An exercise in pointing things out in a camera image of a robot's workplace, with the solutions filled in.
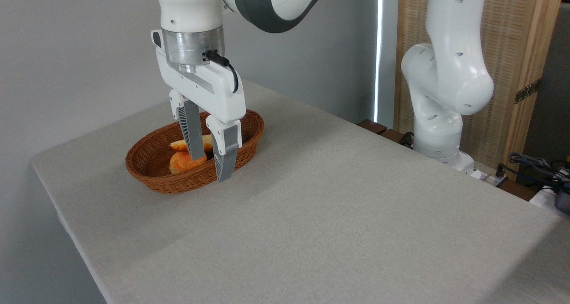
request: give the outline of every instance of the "woven panel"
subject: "woven panel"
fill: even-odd
[[[411,46],[430,42],[425,30],[428,0],[400,0],[399,59]],[[521,76],[522,45],[527,39],[529,13],[533,0],[485,0],[481,37],[487,69],[495,81],[489,105],[479,113],[464,117],[461,149],[477,162],[494,166],[501,159],[506,126],[513,110],[516,81]],[[409,89],[403,76],[398,78],[396,94],[397,129],[413,131],[413,111]]]

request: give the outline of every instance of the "cable connector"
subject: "cable connector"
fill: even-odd
[[[495,176],[498,178],[504,178],[505,176],[505,168],[503,165],[499,164],[497,166],[497,171],[495,172]]]

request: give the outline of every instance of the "metal hinge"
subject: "metal hinge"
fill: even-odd
[[[527,87],[524,87],[523,89],[517,91],[517,97],[515,97],[515,104],[520,103],[526,97],[529,97],[530,95],[533,95],[533,93],[536,93],[538,91],[538,89],[540,88],[541,82],[542,82],[542,78],[540,78],[539,80],[535,81],[534,83],[528,85]]]

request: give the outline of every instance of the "white wall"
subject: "white wall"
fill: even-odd
[[[375,7],[321,0],[280,36],[228,16],[227,55],[244,78],[359,122],[372,110]],[[0,0],[1,303],[104,302],[30,158],[165,101],[158,25],[156,0]]]

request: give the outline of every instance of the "black cable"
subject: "black cable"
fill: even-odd
[[[509,155],[509,162],[513,164],[525,164],[527,166],[534,168],[536,171],[542,174],[551,175],[551,176],[554,174],[558,174],[559,176],[570,179],[570,176],[562,172],[559,172],[558,170],[554,170],[554,168],[551,165],[549,165],[546,162],[546,160],[543,158],[534,158],[525,154],[512,153]]]
[[[516,170],[513,170],[512,168],[509,168],[509,167],[505,166],[505,164],[502,164],[502,163],[501,163],[501,164],[499,164],[499,166],[497,167],[497,172],[502,171],[502,170],[508,170],[509,172],[511,172],[511,173],[513,173],[513,174],[517,174],[518,176],[521,176],[522,178],[525,178],[525,179],[530,180],[530,181],[532,181],[532,182],[537,182],[537,183],[542,184],[542,185],[544,185],[544,186],[550,186],[550,187],[552,187],[552,188],[559,189],[559,190],[563,191],[563,192],[566,193],[566,194],[570,194],[570,191],[568,191],[568,187],[567,187],[567,186],[564,186],[564,184],[559,185],[559,184],[557,184],[557,183],[555,183],[555,182],[548,182],[548,181],[546,181],[546,180],[539,180],[539,179],[537,179],[537,178],[530,178],[529,176],[523,175],[523,174],[517,172]]]
[[[230,62],[228,62],[228,67],[230,67],[230,70],[234,74],[234,85],[235,85],[235,87],[234,87],[233,93],[236,93],[236,91],[238,91],[238,88],[240,87],[240,80],[238,79],[238,73],[234,69],[234,66],[232,66],[232,64],[230,64]]]
[[[407,133],[403,134],[402,140],[400,141],[400,144],[401,145],[408,144],[409,146],[412,146],[414,144],[414,133],[413,132],[407,132]]]
[[[206,53],[206,58],[219,65],[230,68],[230,70],[234,74],[234,91],[232,91],[232,93],[236,93],[236,91],[238,91],[238,89],[240,88],[240,79],[238,78],[238,73],[234,69],[234,66],[230,64],[230,60],[227,59],[226,57],[220,56],[219,54],[216,53],[216,51],[211,51],[211,50],[208,50],[208,52]]]

